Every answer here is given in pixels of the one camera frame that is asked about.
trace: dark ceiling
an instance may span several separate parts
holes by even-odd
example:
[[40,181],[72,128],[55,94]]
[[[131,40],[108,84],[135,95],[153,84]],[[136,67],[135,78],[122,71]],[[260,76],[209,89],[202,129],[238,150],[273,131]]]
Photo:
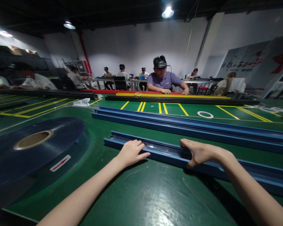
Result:
[[[37,37],[65,32],[64,21],[70,20],[77,30],[112,27],[165,20],[161,17],[167,4],[174,16],[190,22],[197,0],[0,0],[0,27]],[[197,17],[211,19],[217,12],[252,12],[283,7],[283,0],[199,0]]]

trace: blue plastic film roll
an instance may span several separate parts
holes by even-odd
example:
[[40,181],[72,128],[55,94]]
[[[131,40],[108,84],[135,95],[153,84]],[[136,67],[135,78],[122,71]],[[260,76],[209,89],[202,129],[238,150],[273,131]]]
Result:
[[0,136],[0,209],[55,182],[80,160],[89,143],[85,122],[73,117]]

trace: lamp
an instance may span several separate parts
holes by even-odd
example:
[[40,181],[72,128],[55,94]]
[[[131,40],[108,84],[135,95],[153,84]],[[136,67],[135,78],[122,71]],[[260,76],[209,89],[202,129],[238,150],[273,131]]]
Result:
[[6,31],[2,31],[2,30],[0,31],[0,35],[3,35],[5,37],[12,37],[11,34],[7,33]]
[[166,10],[161,14],[163,18],[170,18],[174,15],[174,11],[171,9],[171,6],[168,6]]
[[74,30],[75,26],[73,26],[69,21],[65,21],[64,27]]

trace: white label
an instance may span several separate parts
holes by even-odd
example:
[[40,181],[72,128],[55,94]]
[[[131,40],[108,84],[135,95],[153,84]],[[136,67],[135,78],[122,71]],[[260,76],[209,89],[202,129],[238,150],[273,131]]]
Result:
[[64,165],[69,159],[71,158],[70,155],[66,155],[61,161],[59,161],[57,164],[55,164],[52,168],[50,168],[50,171],[55,172],[57,171],[62,165]]

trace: red rail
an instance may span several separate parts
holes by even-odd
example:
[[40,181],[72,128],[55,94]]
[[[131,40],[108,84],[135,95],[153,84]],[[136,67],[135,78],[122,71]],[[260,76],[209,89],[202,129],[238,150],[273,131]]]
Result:
[[[117,93],[143,93],[143,94],[162,94],[159,92],[151,91],[131,91],[131,90],[100,90],[100,89],[81,89],[81,91],[92,91],[93,93],[102,93],[102,94],[117,94]],[[171,93],[173,95],[182,95],[182,93]]]

